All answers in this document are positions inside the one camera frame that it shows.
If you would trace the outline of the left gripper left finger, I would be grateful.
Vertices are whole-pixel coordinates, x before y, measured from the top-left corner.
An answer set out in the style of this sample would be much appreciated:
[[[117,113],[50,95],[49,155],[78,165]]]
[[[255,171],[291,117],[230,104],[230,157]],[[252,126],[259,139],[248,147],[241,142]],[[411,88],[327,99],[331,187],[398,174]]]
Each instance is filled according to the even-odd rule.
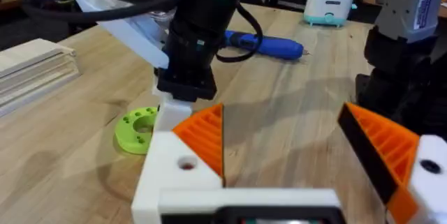
[[[221,103],[156,127],[131,204],[134,223],[160,223],[164,191],[224,184]]]

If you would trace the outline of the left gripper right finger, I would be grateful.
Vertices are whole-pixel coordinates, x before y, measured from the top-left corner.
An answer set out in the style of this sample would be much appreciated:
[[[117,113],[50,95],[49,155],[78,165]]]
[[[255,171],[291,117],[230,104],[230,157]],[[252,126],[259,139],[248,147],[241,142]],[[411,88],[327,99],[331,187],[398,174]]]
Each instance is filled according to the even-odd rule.
[[[345,103],[338,124],[385,207],[385,222],[446,224],[446,141]]]

